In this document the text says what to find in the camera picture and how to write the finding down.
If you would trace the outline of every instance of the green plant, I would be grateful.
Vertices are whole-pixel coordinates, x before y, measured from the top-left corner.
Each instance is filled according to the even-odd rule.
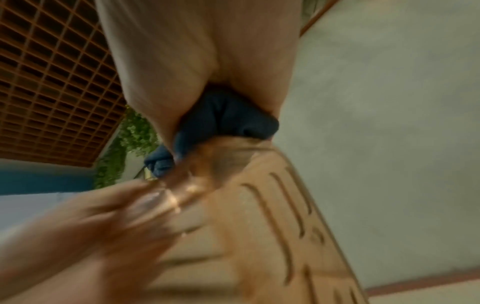
[[[115,184],[125,169],[126,156],[127,150],[122,146],[121,139],[116,137],[105,155],[98,160],[94,179],[95,189]]]
[[[98,160],[94,179],[95,189],[115,184],[125,169],[127,153],[147,156],[158,146],[157,133],[150,123],[132,108],[127,107],[117,137],[105,155]]]
[[[157,133],[150,123],[130,107],[126,109],[118,137],[127,152],[137,156],[147,156],[159,146]]]

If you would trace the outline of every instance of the wooden ceiling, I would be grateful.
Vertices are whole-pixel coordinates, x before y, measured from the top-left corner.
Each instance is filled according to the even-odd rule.
[[[91,167],[126,107],[93,0],[0,10],[0,158]]]

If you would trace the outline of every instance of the wooden lattice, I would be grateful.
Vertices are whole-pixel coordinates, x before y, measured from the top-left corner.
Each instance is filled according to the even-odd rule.
[[[93,0],[2,0],[0,158],[91,167],[125,111]]]

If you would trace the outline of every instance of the blue wall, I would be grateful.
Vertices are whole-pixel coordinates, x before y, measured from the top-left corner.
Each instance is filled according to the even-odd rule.
[[[92,190],[93,175],[28,173],[0,170],[0,195]]]

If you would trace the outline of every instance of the bare skin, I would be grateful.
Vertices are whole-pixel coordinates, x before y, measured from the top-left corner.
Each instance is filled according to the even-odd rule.
[[[127,102],[171,148],[207,83],[278,117],[300,32],[300,0],[96,0]]]

